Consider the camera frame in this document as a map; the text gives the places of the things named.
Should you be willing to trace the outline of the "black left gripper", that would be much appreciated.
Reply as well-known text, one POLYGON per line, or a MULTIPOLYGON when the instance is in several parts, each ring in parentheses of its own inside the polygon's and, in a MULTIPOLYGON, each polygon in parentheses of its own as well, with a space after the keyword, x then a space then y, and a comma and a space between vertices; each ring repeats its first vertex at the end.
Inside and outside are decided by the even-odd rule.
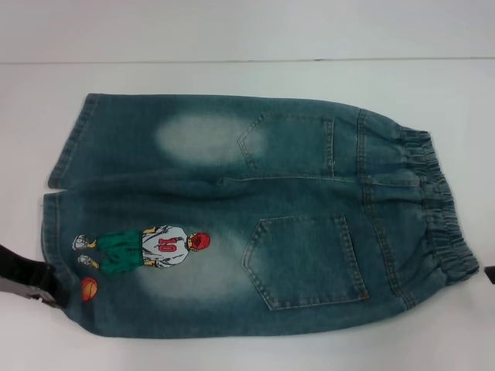
POLYGON ((53 291, 53 269, 41 261, 24 258, 1 246, 1 292, 41 301, 52 308, 65 309, 70 293, 53 291))

